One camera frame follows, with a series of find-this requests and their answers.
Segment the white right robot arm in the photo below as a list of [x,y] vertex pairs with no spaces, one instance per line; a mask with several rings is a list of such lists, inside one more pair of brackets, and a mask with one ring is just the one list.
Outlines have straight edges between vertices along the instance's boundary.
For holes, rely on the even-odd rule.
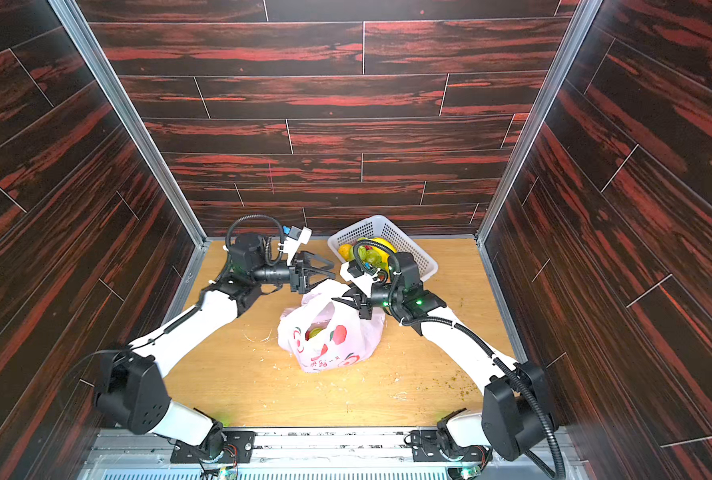
[[461,409],[438,422],[437,445],[446,456],[457,458],[479,446],[509,461],[535,460],[533,447],[547,442],[554,464],[543,469],[552,478],[561,476],[555,406],[540,367],[503,354],[466,326],[424,286],[410,253],[391,255],[386,268],[354,259],[340,274],[350,287],[339,302],[362,317],[382,309],[447,353],[482,393],[481,411]]

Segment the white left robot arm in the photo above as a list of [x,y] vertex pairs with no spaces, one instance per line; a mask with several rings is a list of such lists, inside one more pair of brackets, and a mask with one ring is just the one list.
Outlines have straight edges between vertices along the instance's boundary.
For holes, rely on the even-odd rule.
[[164,379],[190,351],[249,310],[263,286],[289,286],[305,294],[315,286],[313,277],[334,278],[332,262],[322,259],[315,267],[317,255],[303,250],[311,235],[307,227],[284,228],[278,261],[267,259],[271,241],[263,235],[245,233],[228,241],[224,268],[200,291],[196,304],[127,346],[99,353],[95,408],[134,434],[176,440],[210,461],[221,457],[226,448],[222,423],[173,401]]

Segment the pink plastic bag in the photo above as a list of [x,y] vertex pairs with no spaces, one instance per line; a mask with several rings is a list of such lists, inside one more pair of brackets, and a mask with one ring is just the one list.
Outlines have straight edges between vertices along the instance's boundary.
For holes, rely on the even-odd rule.
[[[386,314],[383,309],[374,308],[372,318],[362,320],[356,310],[332,301],[348,289],[336,280],[326,280],[305,294],[299,307],[282,313],[278,344],[295,356],[304,372],[318,373],[354,365],[370,358],[377,349]],[[307,340],[307,332],[315,327],[323,327],[323,330]]]

